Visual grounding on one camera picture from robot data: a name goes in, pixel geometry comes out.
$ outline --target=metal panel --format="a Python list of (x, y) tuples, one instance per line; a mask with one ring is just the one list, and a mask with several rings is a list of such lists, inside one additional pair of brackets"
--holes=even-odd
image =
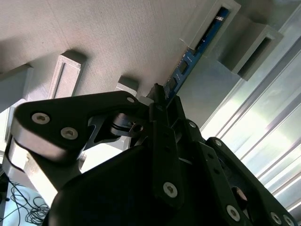
[(246, 82), (240, 80), (201, 128), (218, 137), (301, 221), (301, 7), (283, 40)]

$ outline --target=screw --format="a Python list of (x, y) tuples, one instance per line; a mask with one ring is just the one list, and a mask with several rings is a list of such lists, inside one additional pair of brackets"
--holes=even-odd
[(277, 224), (279, 224), (279, 225), (282, 224), (281, 219), (277, 216), (276, 213), (271, 212), (271, 217), (272, 217), (272, 219), (273, 219)]
[(240, 221), (240, 215), (239, 215), (239, 212), (237, 211), (237, 209), (235, 209), (231, 205), (228, 205), (226, 209), (227, 209), (227, 213), (233, 220), (235, 220), (236, 222)]
[(68, 140), (75, 140), (79, 136), (76, 129), (71, 128), (71, 127), (63, 128), (61, 130), (61, 135), (62, 135), (62, 137), (64, 137), (65, 139), (68, 139)]
[(48, 115), (44, 114), (44, 113), (35, 113), (32, 115), (32, 120), (37, 123), (37, 124), (47, 124), (48, 122), (50, 122), (50, 118)]
[(216, 143), (219, 147), (222, 146), (222, 143), (221, 143), (219, 140), (215, 140), (215, 143)]
[(283, 215), (283, 218), (289, 226), (294, 226), (293, 221), (287, 215)]
[(132, 99), (131, 97), (128, 97), (127, 100), (131, 103), (135, 102), (134, 99)]
[(197, 126), (196, 126), (196, 124), (194, 124), (193, 122), (189, 122), (189, 125), (191, 126), (191, 127), (193, 127), (193, 128), (196, 128)]
[(170, 198), (175, 198), (178, 195), (177, 188), (170, 182), (165, 182), (163, 184), (163, 190)]

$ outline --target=black plastic part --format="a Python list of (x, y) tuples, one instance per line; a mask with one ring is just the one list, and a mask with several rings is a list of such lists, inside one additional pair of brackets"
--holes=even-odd
[[(271, 212), (282, 222), (284, 214), (293, 219), (221, 140), (222, 146), (215, 137), (205, 142), (185, 118), (178, 97), (166, 107), (163, 87), (155, 84), (149, 98), (154, 100), (150, 107), (126, 92), (113, 92), (17, 108), (14, 139), (44, 160), (75, 162), (85, 145), (137, 137), (136, 146), (67, 182), (44, 225), (277, 225)], [(50, 122), (34, 123), (31, 116), (37, 112), (48, 114)], [(75, 128), (78, 138), (63, 138), (64, 127)], [(165, 182), (177, 188), (176, 197), (164, 192)], [(246, 195), (250, 220), (233, 187)], [(229, 205), (239, 213), (238, 221), (227, 211)]]
[[(28, 102), (15, 110), (11, 133), (27, 150), (53, 162), (68, 164), (77, 160), (86, 146), (91, 135), (88, 125), (95, 124), (93, 117), (97, 117), (99, 124), (96, 125), (96, 130), (100, 131), (108, 117), (114, 117), (118, 113), (136, 114), (143, 107), (143, 104), (125, 91)], [(50, 122), (44, 125), (35, 123), (32, 120), (35, 113), (47, 114)], [(65, 127), (76, 129), (78, 137), (75, 140), (63, 138), (61, 130)], [(118, 138), (119, 136), (111, 136), (108, 140), (114, 141)], [(106, 137), (99, 138), (97, 143), (103, 139)]]
[(175, 211), (153, 196), (151, 159), (151, 150), (136, 146), (74, 178), (55, 197), (48, 225), (203, 225), (209, 210), (200, 202), (199, 172), (179, 163), (185, 204)]
[(239, 187), (246, 196), (250, 218), (254, 225), (277, 225), (271, 218), (271, 212), (276, 213), (284, 224), (286, 222), (283, 215), (293, 219), (287, 210), (220, 139), (211, 137), (206, 141), (206, 145), (212, 147), (218, 158), (224, 162), (226, 166), (224, 170), (228, 171), (227, 180), (230, 187)]

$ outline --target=black cable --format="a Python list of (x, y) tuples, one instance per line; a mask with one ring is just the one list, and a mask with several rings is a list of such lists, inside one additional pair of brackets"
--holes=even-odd
[[(18, 184), (15, 184), (15, 183), (11, 182), (10, 180), (9, 180), (9, 182), (13, 186), (11, 188), (11, 193), (12, 193), (11, 200), (16, 203), (17, 207), (18, 207), (18, 205), (20, 205), (20, 207), (18, 207), (18, 209), (16, 209), (16, 210), (18, 210), (20, 212), (19, 209), (20, 208), (24, 208), (27, 211), (27, 214), (25, 216), (25, 221), (28, 222), (28, 223), (31, 223), (31, 224), (35, 224), (37, 226), (41, 226), (42, 223), (43, 223), (43, 220), (44, 220), (45, 216), (47, 215), (47, 213), (49, 211), (49, 207), (45, 203), (43, 203), (41, 205), (38, 205), (36, 203), (37, 199), (43, 200), (43, 198), (40, 197), (40, 196), (35, 197), (33, 199), (33, 201), (32, 201), (33, 205), (31, 205), (28, 202), (28, 200), (24, 197), (24, 195), (20, 192), (20, 190), (16, 187)], [(25, 201), (25, 204), (22, 205), (22, 204), (18, 203), (17, 200), (16, 200), (16, 197), (22, 197), (24, 199), (24, 201)]]

